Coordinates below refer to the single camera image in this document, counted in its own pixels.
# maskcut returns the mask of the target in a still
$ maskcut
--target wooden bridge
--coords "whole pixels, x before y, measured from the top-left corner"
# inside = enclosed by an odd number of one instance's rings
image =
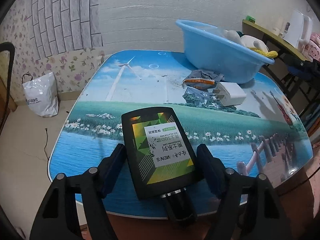
[[[237,162],[238,173],[247,176],[256,163],[258,172],[264,173],[271,184],[276,187],[288,177],[288,173],[292,169],[292,162],[295,162],[296,151],[294,144],[289,141],[288,136],[281,139],[278,133],[267,139],[259,136],[259,141],[259,146],[255,143],[250,143],[252,157],[247,165],[244,162]],[[260,158],[262,152],[267,160],[264,166]]]

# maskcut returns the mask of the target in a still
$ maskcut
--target white phone charger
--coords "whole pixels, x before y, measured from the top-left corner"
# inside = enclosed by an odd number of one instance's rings
[[[218,82],[213,92],[223,106],[241,105],[247,97],[237,83]]]

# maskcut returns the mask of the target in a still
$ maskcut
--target tile floor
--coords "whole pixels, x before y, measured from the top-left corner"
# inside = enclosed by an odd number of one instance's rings
[[[48,157],[75,100],[60,102],[59,114],[44,118],[28,106],[11,113],[0,136],[0,204],[14,226],[27,237],[36,212],[47,192],[47,157],[44,153],[48,128]],[[77,204],[80,224],[85,224],[83,207]]]
[[[61,127],[68,116],[74,100],[60,102],[59,114],[43,118],[31,112],[28,106],[19,106],[11,113],[0,136],[0,204],[14,226],[21,227],[29,237],[30,230],[39,205],[50,185],[47,177],[47,157],[44,153],[46,141],[45,128],[48,128],[47,154],[51,154]],[[320,151],[304,169],[278,187],[280,193],[293,188],[303,181],[319,166]],[[281,197],[281,202],[291,220],[292,231],[299,236],[319,210],[320,172],[310,182]],[[80,224],[85,224],[83,207],[77,204]],[[118,238],[130,239],[132,235],[140,239],[189,239],[191,234],[176,229],[169,221],[130,219],[109,215]],[[209,224],[200,220],[190,228],[196,238],[202,239]]]

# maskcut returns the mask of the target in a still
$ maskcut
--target sky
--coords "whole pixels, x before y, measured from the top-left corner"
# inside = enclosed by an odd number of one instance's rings
[[[79,100],[105,101],[122,68],[119,65],[132,58],[131,69],[125,66],[111,101],[185,103],[182,95],[186,88],[182,86],[182,81],[195,68],[181,53],[140,50],[121,51],[111,56],[92,78]]]
[[[129,63],[131,68],[121,66],[131,59]],[[121,68],[123,72],[115,84]],[[121,51],[104,62],[79,100],[106,101],[108,93],[111,93],[108,101],[185,103],[182,95],[186,91],[186,86],[182,85],[182,81],[194,69],[183,53],[153,50]],[[285,122],[277,102],[269,91],[272,91],[278,102],[285,106],[283,93],[271,79],[258,73],[254,79],[241,87],[247,97],[241,105],[236,106],[237,109],[254,112],[265,119]]]

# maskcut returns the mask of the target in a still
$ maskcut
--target grass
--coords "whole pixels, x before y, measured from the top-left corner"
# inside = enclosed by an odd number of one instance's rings
[[[89,130],[81,130],[81,128],[64,128],[64,130],[92,137],[122,140],[122,130],[116,129],[116,126],[121,124],[121,115],[129,111],[151,106],[168,105],[126,102],[78,102],[69,116],[69,122],[76,122],[76,120],[80,118],[81,121],[79,123],[84,124],[83,127],[89,125]],[[191,144],[194,145],[199,143],[206,143],[207,145],[258,143],[259,135],[267,138],[276,132],[283,137],[287,133],[293,137],[299,135],[296,129],[290,128],[289,125],[284,122],[270,121],[257,117],[204,108],[180,105],[170,105],[170,107],[174,109],[186,134],[188,134]],[[102,119],[101,117],[85,116],[86,114],[102,115],[104,113],[111,114],[113,118]],[[111,129],[116,131],[110,134],[99,134],[97,133],[99,128],[96,128],[98,125],[110,126]]]

